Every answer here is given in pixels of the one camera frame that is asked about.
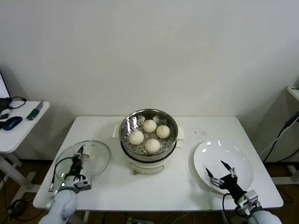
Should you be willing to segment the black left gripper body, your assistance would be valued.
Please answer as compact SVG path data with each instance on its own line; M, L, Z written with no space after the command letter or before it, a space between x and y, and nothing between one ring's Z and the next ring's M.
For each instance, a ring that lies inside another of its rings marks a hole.
M78 168L78 157L72 158L72 165L70 168L70 175L80 175L81 169Z

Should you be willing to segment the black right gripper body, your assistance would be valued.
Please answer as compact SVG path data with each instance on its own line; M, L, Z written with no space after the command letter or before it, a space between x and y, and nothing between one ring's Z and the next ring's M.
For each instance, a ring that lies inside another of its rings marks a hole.
M221 178L223 181L221 185L221 189L226 189L232 197L242 197L246 191L244 191L238 184L237 184L237 177L232 177L231 175L226 175Z

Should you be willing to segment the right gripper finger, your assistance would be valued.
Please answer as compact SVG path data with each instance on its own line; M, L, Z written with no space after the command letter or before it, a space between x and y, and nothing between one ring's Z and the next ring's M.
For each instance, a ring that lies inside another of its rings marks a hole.
M206 172L208 174L208 177L210 178L211 184L213 184L216 187L220 187L222 185L222 180L220 180L219 178L215 178L207 168Z
M221 180L224 180L224 178L228 178L229 176L234 179L237 180L238 176L236 174L235 168L232 168L228 163L221 161L221 163L223 164L223 166L230 172L229 175L226 175L224 177L221 178Z

